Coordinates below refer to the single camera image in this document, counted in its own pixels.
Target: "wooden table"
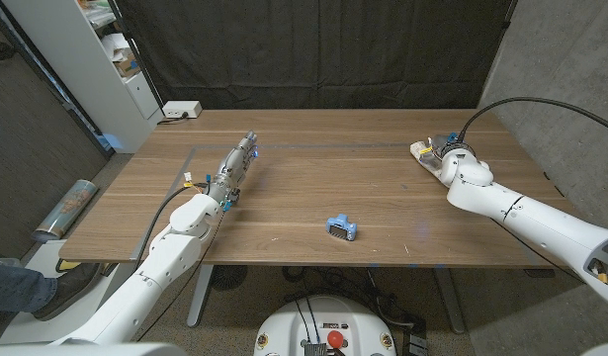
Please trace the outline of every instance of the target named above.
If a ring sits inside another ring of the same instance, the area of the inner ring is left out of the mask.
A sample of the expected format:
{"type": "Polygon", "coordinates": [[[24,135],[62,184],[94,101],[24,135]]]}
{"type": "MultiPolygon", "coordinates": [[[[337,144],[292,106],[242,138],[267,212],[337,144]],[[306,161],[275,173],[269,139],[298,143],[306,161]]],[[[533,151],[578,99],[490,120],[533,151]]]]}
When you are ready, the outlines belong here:
{"type": "MultiPolygon", "coordinates": [[[[409,145],[458,132],[474,110],[203,111],[157,128],[59,252],[69,261],[130,262],[165,196],[215,174],[247,133],[259,157],[205,256],[190,308],[195,326],[214,264],[435,267],[453,329],[464,324],[449,267],[533,268],[546,261],[488,218],[457,209],[447,188],[409,145]],[[356,240],[329,235],[339,213],[358,224],[356,240]]],[[[498,119],[486,114],[467,134],[495,181],[572,212],[571,204],[498,119]]],[[[190,193],[173,200],[155,235],[190,193]]]]}

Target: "shoe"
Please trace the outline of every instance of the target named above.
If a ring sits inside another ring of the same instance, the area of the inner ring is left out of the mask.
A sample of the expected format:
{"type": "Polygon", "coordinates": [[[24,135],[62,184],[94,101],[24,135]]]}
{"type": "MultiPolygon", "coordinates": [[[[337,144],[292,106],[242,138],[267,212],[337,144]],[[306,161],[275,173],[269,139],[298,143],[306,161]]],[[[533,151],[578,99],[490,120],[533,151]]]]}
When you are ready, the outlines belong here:
{"type": "Polygon", "coordinates": [[[66,310],[85,295],[101,277],[101,263],[82,263],[57,277],[57,290],[46,306],[32,312],[34,317],[47,321],[66,310]]]}

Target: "black cable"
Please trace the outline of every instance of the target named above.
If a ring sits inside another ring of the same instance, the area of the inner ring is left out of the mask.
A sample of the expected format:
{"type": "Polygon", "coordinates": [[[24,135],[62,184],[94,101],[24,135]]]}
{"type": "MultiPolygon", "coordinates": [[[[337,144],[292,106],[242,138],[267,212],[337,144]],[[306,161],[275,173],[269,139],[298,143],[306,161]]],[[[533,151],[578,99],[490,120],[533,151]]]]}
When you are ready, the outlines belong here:
{"type": "Polygon", "coordinates": [[[497,225],[499,225],[501,228],[503,228],[504,230],[506,230],[510,235],[512,235],[512,237],[516,238],[517,240],[519,240],[519,242],[523,243],[524,246],[528,247],[529,249],[532,250],[532,252],[536,253],[539,257],[543,258],[544,260],[546,260],[546,262],[548,262],[549,264],[553,265],[555,268],[560,269],[561,271],[563,271],[565,274],[567,274],[568,276],[570,276],[571,278],[573,278],[574,280],[580,282],[580,283],[584,283],[584,281],[582,281],[580,278],[572,275],[571,273],[567,272],[566,269],[562,268],[561,266],[559,266],[558,264],[552,262],[550,259],[548,259],[547,257],[545,257],[544,255],[542,255],[541,253],[537,252],[537,250],[535,250],[534,248],[530,247],[529,244],[525,243],[523,241],[523,239],[519,238],[519,236],[515,235],[514,233],[512,233],[512,231],[510,231],[509,229],[505,228],[505,226],[503,226],[501,223],[497,222],[495,219],[491,219],[494,223],[496,223],[497,225]]]}
{"type": "MultiPolygon", "coordinates": [[[[372,287],[376,289],[376,282],[374,282],[374,276],[372,276],[372,272],[370,272],[369,268],[365,268],[365,270],[367,271],[367,275],[370,278],[370,282],[372,283],[372,287]]],[[[394,321],[391,320],[391,318],[387,317],[385,315],[385,313],[383,312],[383,309],[381,308],[381,299],[379,298],[379,296],[376,296],[376,307],[378,308],[379,314],[380,316],[383,318],[384,321],[396,325],[396,326],[404,326],[404,327],[408,327],[409,329],[412,329],[413,326],[415,326],[416,322],[412,321],[412,322],[399,322],[399,321],[394,321]]]]}
{"type": "Polygon", "coordinates": [[[169,125],[170,123],[175,123],[177,121],[185,120],[185,119],[187,119],[188,116],[189,116],[189,114],[187,112],[183,112],[183,115],[181,115],[180,118],[161,120],[157,125],[169,125]]]}
{"type": "MultiPolygon", "coordinates": [[[[346,277],[343,274],[343,271],[336,267],[304,267],[304,270],[311,270],[315,272],[320,277],[321,282],[325,283],[329,287],[321,286],[309,288],[308,282],[306,281],[306,277],[310,274],[302,273],[303,277],[298,279],[296,282],[301,281],[304,283],[305,294],[302,295],[301,293],[295,293],[292,295],[285,296],[285,301],[287,303],[292,302],[293,300],[303,298],[304,296],[312,296],[317,294],[339,295],[347,299],[357,301],[361,305],[367,307],[369,310],[374,312],[376,315],[385,319],[386,317],[382,315],[382,312],[389,313],[389,311],[387,311],[387,309],[381,305],[381,301],[385,300],[389,301],[390,307],[398,309],[401,312],[401,316],[399,317],[401,320],[410,321],[411,323],[413,323],[413,326],[408,326],[408,322],[396,322],[395,325],[397,327],[406,329],[410,332],[421,332],[426,329],[426,322],[423,318],[417,315],[413,315],[410,312],[404,310],[395,300],[394,294],[385,295],[381,293],[378,288],[370,286],[371,283],[369,277],[365,277],[363,274],[359,273],[356,268],[352,267],[350,268],[350,270],[363,280],[365,287],[360,286],[358,283],[346,277]],[[332,277],[336,277],[337,280],[338,278],[341,278],[341,282],[345,282],[346,285],[344,286],[343,283],[335,283],[335,280],[332,277]]],[[[292,276],[290,274],[290,271],[288,270],[283,270],[283,273],[285,274],[285,277],[287,275],[292,276]]]]}
{"type": "Polygon", "coordinates": [[[554,106],[558,106],[561,108],[565,108],[565,109],[569,109],[572,110],[574,112],[577,112],[591,120],[593,120],[594,122],[604,126],[605,128],[608,129],[608,121],[600,118],[599,116],[588,112],[582,108],[579,108],[575,105],[572,104],[568,104],[568,103],[564,103],[564,102],[560,102],[560,101],[556,101],[556,100],[550,100],[550,99],[543,99],[543,98],[535,98],[535,97],[515,97],[515,98],[508,98],[508,99],[503,99],[503,100],[499,100],[497,102],[494,102],[488,106],[486,106],[485,108],[479,110],[476,114],[474,114],[464,125],[464,128],[460,131],[460,135],[457,138],[457,142],[462,142],[464,141],[464,136],[466,134],[466,130],[469,128],[469,126],[473,123],[473,121],[478,118],[481,114],[485,113],[486,111],[499,106],[501,104],[505,104],[505,103],[511,103],[511,102],[535,102],[535,103],[543,103],[543,104],[550,104],[550,105],[554,105],[554,106]]]}
{"type": "Polygon", "coordinates": [[[145,334],[147,334],[147,332],[149,332],[149,330],[154,327],[154,325],[156,325],[156,323],[161,320],[161,318],[165,315],[165,313],[172,307],[172,305],[174,304],[174,302],[176,302],[176,300],[178,299],[178,297],[181,296],[181,294],[183,293],[183,291],[185,290],[185,288],[187,288],[187,286],[189,285],[189,283],[192,281],[192,278],[194,278],[194,276],[196,275],[196,271],[198,271],[198,269],[201,267],[201,265],[203,264],[203,260],[205,259],[205,256],[207,256],[207,252],[209,251],[210,247],[212,247],[212,243],[214,243],[214,240],[216,239],[216,234],[217,234],[217,230],[220,228],[220,224],[222,223],[222,219],[224,219],[224,213],[222,213],[222,216],[220,217],[220,221],[217,223],[217,227],[216,227],[216,231],[214,232],[214,238],[212,238],[212,241],[209,243],[209,245],[207,246],[207,249],[205,249],[205,254],[203,255],[203,257],[201,257],[200,261],[198,261],[198,265],[196,266],[196,268],[194,269],[194,272],[192,272],[192,275],[189,277],[189,279],[187,280],[187,282],[185,282],[185,284],[183,285],[183,288],[181,288],[181,290],[178,292],[178,294],[176,295],[176,297],[174,297],[174,299],[172,300],[172,302],[165,308],[165,310],[163,310],[163,312],[154,320],[154,322],[152,323],[152,325],[150,325],[141,335],[141,337],[136,341],[139,342],[144,336],[145,334]]]}
{"type": "MultiPolygon", "coordinates": [[[[205,188],[207,185],[205,183],[198,183],[198,184],[194,184],[194,186],[205,188]]],[[[138,256],[136,257],[136,260],[134,262],[134,270],[132,271],[133,273],[136,272],[136,270],[138,269],[138,266],[141,262],[141,258],[143,257],[143,252],[145,252],[145,247],[147,246],[147,242],[149,241],[149,238],[152,235],[152,231],[154,230],[156,221],[158,221],[158,217],[163,212],[163,209],[165,209],[165,206],[167,206],[167,204],[172,199],[174,199],[174,197],[176,197],[181,192],[184,192],[185,190],[187,190],[189,188],[191,188],[191,187],[182,187],[182,188],[178,189],[176,192],[172,193],[169,197],[167,197],[167,199],[165,199],[163,201],[163,203],[161,203],[161,205],[158,207],[158,211],[156,211],[156,214],[154,215],[154,218],[152,219],[152,222],[149,224],[149,227],[147,228],[147,232],[145,233],[145,241],[143,242],[141,249],[138,251],[138,256]]]]}
{"type": "Polygon", "coordinates": [[[300,315],[302,316],[302,320],[304,321],[305,334],[307,335],[307,342],[310,342],[310,333],[307,331],[307,324],[305,323],[304,313],[302,312],[302,309],[300,308],[300,303],[297,300],[295,300],[295,304],[297,305],[297,309],[300,311],[300,315]]]}
{"type": "Polygon", "coordinates": [[[321,338],[319,337],[319,329],[316,328],[316,320],[314,319],[314,313],[312,313],[310,300],[307,298],[307,296],[305,296],[305,301],[307,302],[307,309],[310,311],[310,316],[312,316],[312,323],[314,324],[314,331],[316,332],[316,343],[321,343],[321,338]]]}

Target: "gray wall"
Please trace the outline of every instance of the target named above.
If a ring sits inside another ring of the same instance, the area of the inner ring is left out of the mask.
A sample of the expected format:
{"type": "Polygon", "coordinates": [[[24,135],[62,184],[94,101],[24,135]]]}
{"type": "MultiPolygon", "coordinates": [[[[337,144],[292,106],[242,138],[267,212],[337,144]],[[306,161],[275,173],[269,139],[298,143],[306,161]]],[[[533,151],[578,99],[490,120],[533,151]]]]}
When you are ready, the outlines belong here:
{"type": "MultiPolygon", "coordinates": [[[[565,101],[608,120],[608,1],[519,0],[479,106],[513,96],[565,101]]],[[[494,112],[583,217],[608,227],[608,130],[544,104],[494,112]]]]}
{"type": "Polygon", "coordinates": [[[20,55],[0,61],[0,255],[22,257],[73,183],[106,161],[20,55]]]}

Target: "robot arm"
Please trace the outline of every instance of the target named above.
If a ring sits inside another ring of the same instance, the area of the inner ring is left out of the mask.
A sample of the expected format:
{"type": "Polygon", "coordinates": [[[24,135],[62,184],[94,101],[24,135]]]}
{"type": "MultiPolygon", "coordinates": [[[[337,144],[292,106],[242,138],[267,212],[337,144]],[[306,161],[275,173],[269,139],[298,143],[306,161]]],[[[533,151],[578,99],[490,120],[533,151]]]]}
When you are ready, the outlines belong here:
{"type": "Polygon", "coordinates": [[[84,325],[52,344],[130,341],[163,291],[206,253],[230,198],[237,200],[237,187],[257,157],[256,139],[248,132],[220,163],[208,193],[195,195],[172,213],[134,274],[84,325]]]}
{"type": "Polygon", "coordinates": [[[541,246],[560,258],[596,293],[608,302],[608,229],[526,197],[493,182],[485,162],[475,158],[464,143],[432,146],[441,157],[441,168],[433,157],[414,156],[440,181],[450,187],[447,200],[454,206],[494,219],[517,236],[541,246]]]}

